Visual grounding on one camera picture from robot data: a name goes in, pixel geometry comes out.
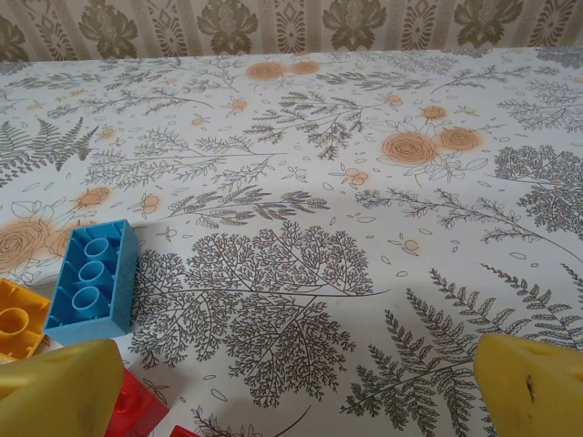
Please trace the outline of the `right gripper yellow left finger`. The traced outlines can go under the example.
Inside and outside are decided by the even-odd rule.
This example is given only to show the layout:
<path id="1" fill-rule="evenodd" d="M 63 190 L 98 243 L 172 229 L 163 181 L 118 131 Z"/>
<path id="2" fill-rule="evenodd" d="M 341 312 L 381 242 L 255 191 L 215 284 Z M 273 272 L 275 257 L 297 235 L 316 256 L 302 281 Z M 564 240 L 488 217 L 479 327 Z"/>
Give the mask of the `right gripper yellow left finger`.
<path id="1" fill-rule="evenodd" d="M 124 380 L 113 340 L 89 340 L 1 366 L 3 436 L 103 436 Z"/>

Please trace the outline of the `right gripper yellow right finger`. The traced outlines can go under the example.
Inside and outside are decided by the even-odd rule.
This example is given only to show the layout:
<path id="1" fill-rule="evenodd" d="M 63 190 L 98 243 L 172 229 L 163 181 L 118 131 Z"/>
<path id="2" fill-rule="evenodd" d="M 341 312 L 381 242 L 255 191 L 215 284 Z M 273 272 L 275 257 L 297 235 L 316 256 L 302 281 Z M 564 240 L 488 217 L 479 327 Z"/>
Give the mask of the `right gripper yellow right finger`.
<path id="1" fill-rule="evenodd" d="M 475 377 L 503 437 L 582 435 L 582 353 L 507 334 L 485 334 Z"/>

